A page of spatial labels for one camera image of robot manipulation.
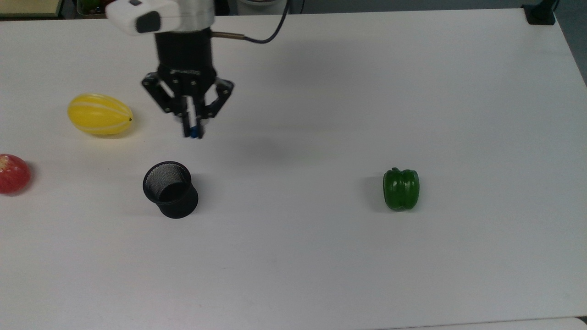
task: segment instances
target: yellow melon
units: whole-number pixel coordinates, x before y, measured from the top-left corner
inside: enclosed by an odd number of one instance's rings
[[[120,133],[133,121],[133,113],[124,103],[94,93],[76,96],[69,103],[68,116],[80,131],[101,135]]]

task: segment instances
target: black cable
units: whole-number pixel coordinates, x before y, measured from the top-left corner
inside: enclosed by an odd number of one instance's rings
[[[279,21],[279,25],[277,26],[277,29],[275,30],[275,32],[273,32],[273,34],[270,37],[268,37],[265,40],[259,40],[259,39],[253,39],[253,38],[249,38],[247,36],[244,36],[243,40],[254,42],[254,43],[268,43],[271,40],[275,39],[275,37],[279,33],[279,30],[281,30],[281,26],[284,24],[285,16],[288,14],[289,7],[291,6],[291,2],[292,2],[292,0],[288,0],[287,3],[285,4],[284,14],[281,16],[281,21]]]

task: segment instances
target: black mesh cup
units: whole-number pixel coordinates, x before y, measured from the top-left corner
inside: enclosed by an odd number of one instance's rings
[[[166,217],[183,218],[198,205],[198,192],[191,184],[190,171],[174,161],[153,166],[143,180],[147,198],[159,206]]]

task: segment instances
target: white table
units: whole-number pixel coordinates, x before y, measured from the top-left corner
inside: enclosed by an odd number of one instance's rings
[[[219,18],[264,37],[277,17]],[[587,89],[558,25],[521,9],[292,16],[214,41],[233,97],[201,141],[140,86],[151,36],[108,21],[0,22],[5,329],[376,329],[587,315]],[[83,92],[134,111],[77,131]],[[182,220],[143,195],[175,160]],[[393,212],[381,180],[417,170]]]

